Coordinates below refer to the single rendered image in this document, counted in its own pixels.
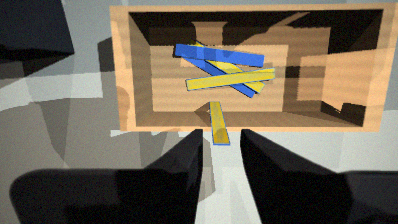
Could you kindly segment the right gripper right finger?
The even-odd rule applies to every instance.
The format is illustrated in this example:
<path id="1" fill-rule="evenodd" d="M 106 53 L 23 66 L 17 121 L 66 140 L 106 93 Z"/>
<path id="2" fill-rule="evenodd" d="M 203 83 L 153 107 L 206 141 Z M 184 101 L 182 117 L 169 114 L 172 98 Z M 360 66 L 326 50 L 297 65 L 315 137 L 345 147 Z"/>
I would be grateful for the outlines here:
<path id="1" fill-rule="evenodd" d="M 261 224 L 365 224 L 398 215 L 398 171 L 337 173 L 251 129 L 241 129 L 240 149 Z"/>

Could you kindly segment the blue flat bar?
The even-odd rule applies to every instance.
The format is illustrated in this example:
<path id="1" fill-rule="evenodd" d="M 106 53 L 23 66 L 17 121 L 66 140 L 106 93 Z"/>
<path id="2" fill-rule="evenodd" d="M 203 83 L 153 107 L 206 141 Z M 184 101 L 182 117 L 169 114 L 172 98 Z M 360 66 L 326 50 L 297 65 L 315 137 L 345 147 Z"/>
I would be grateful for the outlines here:
<path id="1" fill-rule="evenodd" d="M 263 67 L 265 55 L 220 50 L 176 43 L 175 56 Z"/>
<path id="2" fill-rule="evenodd" d="M 190 58 L 190 57 L 183 57 L 182 58 L 186 59 L 187 61 L 193 63 L 194 65 L 198 66 L 199 68 L 205 70 L 206 72 L 210 73 L 211 75 L 223 75 L 226 74 L 225 72 L 221 71 L 217 67 L 213 66 L 212 64 L 208 63 L 204 59 L 197 59 L 197 58 Z M 230 85 L 234 87 L 235 89 L 241 91 L 242 93 L 248 95 L 249 97 L 253 97 L 256 91 L 252 90 L 251 88 L 247 87 L 243 83 L 241 84 L 234 84 Z"/>

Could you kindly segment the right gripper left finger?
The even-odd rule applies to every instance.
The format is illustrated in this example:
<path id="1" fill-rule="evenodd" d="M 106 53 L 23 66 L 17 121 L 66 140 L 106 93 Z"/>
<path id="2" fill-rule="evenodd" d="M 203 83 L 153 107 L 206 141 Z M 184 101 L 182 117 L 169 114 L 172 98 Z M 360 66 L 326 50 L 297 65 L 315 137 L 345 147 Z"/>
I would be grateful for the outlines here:
<path id="1" fill-rule="evenodd" d="M 9 196 L 20 224 L 195 224 L 202 171 L 194 129 L 143 169 L 34 170 Z"/>

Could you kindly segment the black metal rack frame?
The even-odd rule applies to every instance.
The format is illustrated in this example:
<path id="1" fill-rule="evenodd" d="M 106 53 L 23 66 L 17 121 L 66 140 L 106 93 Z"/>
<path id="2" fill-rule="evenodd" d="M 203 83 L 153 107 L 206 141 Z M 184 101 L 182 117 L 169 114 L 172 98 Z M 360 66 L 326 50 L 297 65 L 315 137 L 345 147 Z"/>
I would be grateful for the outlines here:
<path id="1" fill-rule="evenodd" d="M 0 64 L 74 53 L 61 0 L 0 0 Z"/>

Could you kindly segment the cardboard box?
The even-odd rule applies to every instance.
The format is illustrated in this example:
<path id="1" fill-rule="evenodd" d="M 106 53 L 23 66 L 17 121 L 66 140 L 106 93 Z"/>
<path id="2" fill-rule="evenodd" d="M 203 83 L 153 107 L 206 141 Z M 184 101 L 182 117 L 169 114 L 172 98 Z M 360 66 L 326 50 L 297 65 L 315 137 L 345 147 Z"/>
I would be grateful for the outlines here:
<path id="1" fill-rule="evenodd" d="M 109 6 L 120 131 L 210 131 L 220 101 L 227 132 L 379 132 L 398 36 L 398 3 Z M 207 48 L 265 55 L 275 79 L 253 97 L 181 56 Z"/>

